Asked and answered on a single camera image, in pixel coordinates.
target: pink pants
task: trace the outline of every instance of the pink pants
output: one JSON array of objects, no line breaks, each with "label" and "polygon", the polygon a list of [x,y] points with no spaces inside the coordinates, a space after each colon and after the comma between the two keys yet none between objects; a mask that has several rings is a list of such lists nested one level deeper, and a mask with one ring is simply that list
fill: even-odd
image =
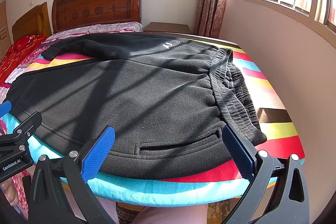
[{"label": "pink pants", "polygon": [[[70,191],[65,190],[70,206],[73,213],[85,219],[79,210],[77,203]],[[100,204],[104,207],[110,217],[119,224],[116,203],[112,200],[98,198]],[[136,216],[133,224],[206,224],[207,223],[207,210],[208,205],[195,205],[188,207],[175,207],[175,208],[157,208],[157,207],[144,207],[142,211]]]}]

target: wooden nightstand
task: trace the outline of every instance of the wooden nightstand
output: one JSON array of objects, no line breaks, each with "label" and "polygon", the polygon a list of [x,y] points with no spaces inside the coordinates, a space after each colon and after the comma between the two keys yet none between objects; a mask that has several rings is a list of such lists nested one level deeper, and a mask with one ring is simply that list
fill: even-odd
[{"label": "wooden nightstand", "polygon": [[173,32],[191,34],[188,25],[163,22],[151,22],[147,25],[144,32]]}]

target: yellow wooden headboard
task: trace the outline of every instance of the yellow wooden headboard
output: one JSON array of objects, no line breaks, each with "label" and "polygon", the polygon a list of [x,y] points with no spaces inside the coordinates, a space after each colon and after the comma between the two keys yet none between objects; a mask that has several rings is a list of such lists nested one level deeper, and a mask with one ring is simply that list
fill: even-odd
[{"label": "yellow wooden headboard", "polygon": [[51,36],[47,3],[33,7],[20,17],[12,27],[13,41],[29,35]]}]

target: human hand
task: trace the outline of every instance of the human hand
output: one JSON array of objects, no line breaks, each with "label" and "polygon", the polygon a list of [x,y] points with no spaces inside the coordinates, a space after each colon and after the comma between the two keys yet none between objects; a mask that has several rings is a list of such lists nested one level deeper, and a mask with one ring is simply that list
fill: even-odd
[{"label": "human hand", "polygon": [[12,178],[5,180],[0,184],[0,187],[11,206],[17,205],[19,202],[19,197],[17,195],[17,190],[14,187]]}]

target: silver screw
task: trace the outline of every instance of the silver screw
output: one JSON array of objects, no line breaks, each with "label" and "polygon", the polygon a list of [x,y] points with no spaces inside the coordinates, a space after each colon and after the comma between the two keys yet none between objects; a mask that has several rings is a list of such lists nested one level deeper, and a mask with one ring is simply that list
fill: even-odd
[{"label": "silver screw", "polygon": [[297,154],[291,154],[292,160],[299,160],[299,156]]},{"label": "silver screw", "polygon": [[77,152],[76,150],[71,151],[71,152],[69,153],[69,156],[70,156],[71,158],[75,158],[75,157],[78,156],[78,152]]},{"label": "silver screw", "polygon": [[258,153],[259,153],[259,156],[263,158],[266,158],[268,156],[268,153],[265,150],[260,150]]},{"label": "silver screw", "polygon": [[46,155],[41,155],[41,156],[39,157],[39,160],[40,160],[40,161],[44,161],[46,158],[47,158]]}]

